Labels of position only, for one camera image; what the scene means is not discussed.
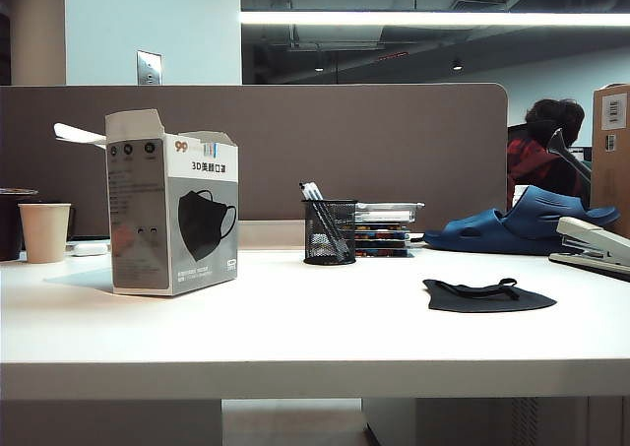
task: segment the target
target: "desk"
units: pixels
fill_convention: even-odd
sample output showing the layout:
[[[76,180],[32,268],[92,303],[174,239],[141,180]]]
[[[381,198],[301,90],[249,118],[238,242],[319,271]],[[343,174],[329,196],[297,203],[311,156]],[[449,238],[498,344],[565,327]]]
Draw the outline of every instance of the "desk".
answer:
[[[0,264],[5,401],[630,393],[630,286],[544,257],[414,251],[339,267],[241,251],[238,278],[113,295],[108,256]],[[428,310],[423,279],[504,277],[558,301]]]

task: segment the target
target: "cardboard box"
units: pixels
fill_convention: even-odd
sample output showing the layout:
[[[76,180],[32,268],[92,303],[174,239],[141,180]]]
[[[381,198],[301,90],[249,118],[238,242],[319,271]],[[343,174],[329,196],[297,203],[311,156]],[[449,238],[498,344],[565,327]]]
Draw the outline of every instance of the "cardboard box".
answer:
[[[595,91],[591,207],[613,205],[621,218],[608,229],[630,237],[630,85]]]
[[[105,117],[114,293],[177,295],[236,277],[238,148],[166,134],[154,109]]]

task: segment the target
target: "black mug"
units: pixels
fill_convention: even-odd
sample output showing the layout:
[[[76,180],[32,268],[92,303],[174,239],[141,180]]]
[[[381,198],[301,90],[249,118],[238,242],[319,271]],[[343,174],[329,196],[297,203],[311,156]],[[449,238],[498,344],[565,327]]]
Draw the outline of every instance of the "black mug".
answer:
[[[209,193],[210,200],[201,196]],[[228,210],[234,210],[234,220],[225,234],[221,234],[221,225]],[[221,240],[226,237],[236,223],[236,207],[215,202],[210,190],[192,190],[179,199],[178,209],[179,231],[184,244],[199,261],[210,255]]]
[[[22,249],[22,220],[18,203],[28,203],[36,190],[0,188],[0,261],[15,261]]]

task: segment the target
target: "floor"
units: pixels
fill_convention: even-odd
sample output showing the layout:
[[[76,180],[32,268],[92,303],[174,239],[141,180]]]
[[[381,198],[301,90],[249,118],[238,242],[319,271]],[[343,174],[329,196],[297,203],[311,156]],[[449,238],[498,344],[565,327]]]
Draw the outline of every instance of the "floor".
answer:
[[[360,399],[224,400],[224,446],[371,446]]]

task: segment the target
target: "cubicle partition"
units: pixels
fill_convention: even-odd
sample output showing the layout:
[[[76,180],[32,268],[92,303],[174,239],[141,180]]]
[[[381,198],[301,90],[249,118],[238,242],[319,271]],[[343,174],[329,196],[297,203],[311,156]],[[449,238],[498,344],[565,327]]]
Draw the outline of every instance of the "cubicle partition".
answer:
[[[104,116],[156,108],[168,133],[226,132],[240,153],[241,220],[303,217],[326,197],[424,202],[416,230],[505,207],[507,97],[494,84],[0,88],[0,186],[71,202],[78,235],[108,234],[105,157],[53,124],[104,134]]]

